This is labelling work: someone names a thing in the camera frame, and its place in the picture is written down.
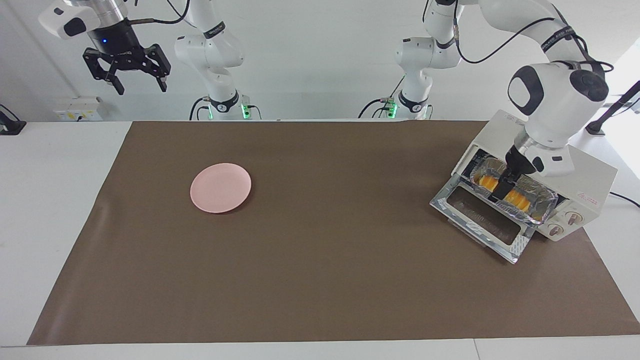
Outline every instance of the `brown tablecloth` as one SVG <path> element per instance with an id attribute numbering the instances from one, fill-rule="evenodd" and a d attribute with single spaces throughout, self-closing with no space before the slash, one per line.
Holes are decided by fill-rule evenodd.
<path id="1" fill-rule="evenodd" d="M 640 334 L 584 231 L 514 266 L 429 207 L 483 125 L 134 123 L 29 344 Z M 253 190 L 210 215 L 221 162 Z"/>

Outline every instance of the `wall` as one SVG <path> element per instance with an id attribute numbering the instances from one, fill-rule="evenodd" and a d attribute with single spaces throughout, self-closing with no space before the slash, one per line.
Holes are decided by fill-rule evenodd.
<path id="1" fill-rule="evenodd" d="M 186 24 L 136 27 L 143 45 L 158 42 L 173 66 L 169 90 L 139 72 L 121 73 L 126 94 L 92 79 L 81 58 L 91 46 L 86 36 L 60 40 L 37 22 L 51 0 L 0 1 L 0 101 L 29 120 L 52 120 L 48 112 L 60 97 L 98 96 L 110 110 L 108 120 L 185 119 L 193 101 L 205 95 L 198 76 L 173 53 L 180 35 L 195 33 Z M 178 8 L 184 5 L 174 0 Z M 427 36 L 420 18 L 423 0 L 219 0 L 223 18 L 243 42 L 245 64 L 232 69 L 236 85 L 267 118 L 355 117 L 369 100 L 388 95 L 402 76 L 394 50 L 400 40 Z M 174 19 L 164 1 L 141 0 L 130 18 Z M 615 61 L 640 37 L 636 0 L 557 0 L 574 28 L 587 39 L 591 54 Z M 510 34 L 485 23 L 477 6 L 461 20 L 462 46 L 480 58 Z M 522 65 L 546 62 L 537 44 L 518 38 L 491 60 L 433 70 L 434 118 L 486 119 L 498 108 L 516 110 L 506 96 L 513 73 Z"/>

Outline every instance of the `white table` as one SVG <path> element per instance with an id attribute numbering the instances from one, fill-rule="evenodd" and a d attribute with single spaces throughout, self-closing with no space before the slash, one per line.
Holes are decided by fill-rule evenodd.
<path id="1" fill-rule="evenodd" d="M 640 336 L 24 347 L 130 125 L 31 123 L 0 138 L 0 359 L 640 359 Z M 606 138 L 572 142 L 619 169 L 615 192 L 640 199 Z M 640 210 L 610 197 L 586 229 L 640 317 Z"/>

